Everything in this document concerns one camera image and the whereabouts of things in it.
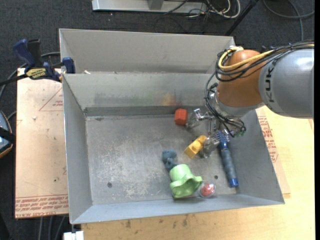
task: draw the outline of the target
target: orange block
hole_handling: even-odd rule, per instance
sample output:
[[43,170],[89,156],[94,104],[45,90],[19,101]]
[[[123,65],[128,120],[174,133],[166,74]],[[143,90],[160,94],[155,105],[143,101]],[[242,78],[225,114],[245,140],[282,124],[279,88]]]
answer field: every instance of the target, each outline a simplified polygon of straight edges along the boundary
[[175,111],[174,121],[177,125],[184,126],[188,122],[188,112],[183,108]]

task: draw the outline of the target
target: wooden board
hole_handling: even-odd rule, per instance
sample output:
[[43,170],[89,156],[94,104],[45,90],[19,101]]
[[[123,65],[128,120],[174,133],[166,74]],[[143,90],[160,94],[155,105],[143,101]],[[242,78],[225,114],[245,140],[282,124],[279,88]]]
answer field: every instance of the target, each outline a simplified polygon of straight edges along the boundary
[[276,170],[281,164],[290,186],[290,194],[284,195],[285,204],[82,224],[85,239],[315,239],[313,130],[306,119],[282,117],[265,107],[261,109],[257,112],[267,117],[278,152]]

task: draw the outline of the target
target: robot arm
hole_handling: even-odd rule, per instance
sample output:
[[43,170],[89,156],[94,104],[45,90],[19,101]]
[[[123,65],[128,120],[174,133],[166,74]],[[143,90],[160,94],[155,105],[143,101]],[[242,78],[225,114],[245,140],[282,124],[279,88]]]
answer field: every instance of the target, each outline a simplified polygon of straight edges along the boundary
[[231,135],[245,130],[242,116],[263,105],[282,116],[314,118],[313,41],[263,53],[231,47],[219,55],[215,76],[206,105]]

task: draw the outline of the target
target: yellow object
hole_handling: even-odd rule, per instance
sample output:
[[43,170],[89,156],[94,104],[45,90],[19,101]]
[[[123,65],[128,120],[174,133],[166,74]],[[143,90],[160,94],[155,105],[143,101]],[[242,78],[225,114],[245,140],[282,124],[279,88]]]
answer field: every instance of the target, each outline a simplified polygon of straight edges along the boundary
[[193,158],[203,148],[206,139],[206,136],[200,135],[184,150],[184,153],[186,153],[190,158]]

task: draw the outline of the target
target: gray metal tray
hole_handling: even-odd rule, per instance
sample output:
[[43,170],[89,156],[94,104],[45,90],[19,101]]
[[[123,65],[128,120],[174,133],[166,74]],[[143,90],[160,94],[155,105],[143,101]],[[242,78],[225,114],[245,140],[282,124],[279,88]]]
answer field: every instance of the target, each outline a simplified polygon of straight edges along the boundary
[[[191,159],[184,153],[199,135],[207,134],[208,127],[203,122],[187,130],[175,124],[174,113],[177,108],[185,108],[189,113],[196,108],[205,110],[204,87],[210,77],[206,72],[210,72],[212,62],[200,65],[198,72],[190,72],[188,65],[183,70],[180,65],[183,61],[174,57],[170,58],[174,60],[172,71],[168,70],[171,72],[159,72],[155,65],[149,71],[145,68],[135,70],[139,72],[127,72],[127,62],[123,60],[119,62],[122,65],[113,67],[115,70],[108,68],[106,72],[99,70],[100,66],[95,67],[100,62],[94,64],[94,61],[92,69],[81,68],[79,65],[86,62],[75,51],[81,51],[81,54],[83,51],[78,50],[78,41],[76,46],[71,45],[74,36],[68,36],[70,33],[74,34],[71,30],[62,33],[63,40],[68,42],[61,45],[64,51],[70,52],[63,56],[72,54],[78,62],[78,72],[87,69],[92,73],[64,74],[62,80],[72,224],[284,203],[254,110],[243,118],[247,133],[230,141],[239,187],[229,188],[218,152],[207,159],[198,156]],[[88,32],[83,33],[89,42],[90,38],[86,39]],[[100,39],[108,39],[106,36],[113,37],[114,34],[104,31],[89,33],[103,36]],[[103,44],[98,42],[95,48],[100,50]],[[137,60],[133,68],[137,69],[140,63]],[[213,198],[172,197],[171,179],[161,160],[162,151],[170,149],[177,152],[179,164],[189,165],[195,176],[215,183]]]

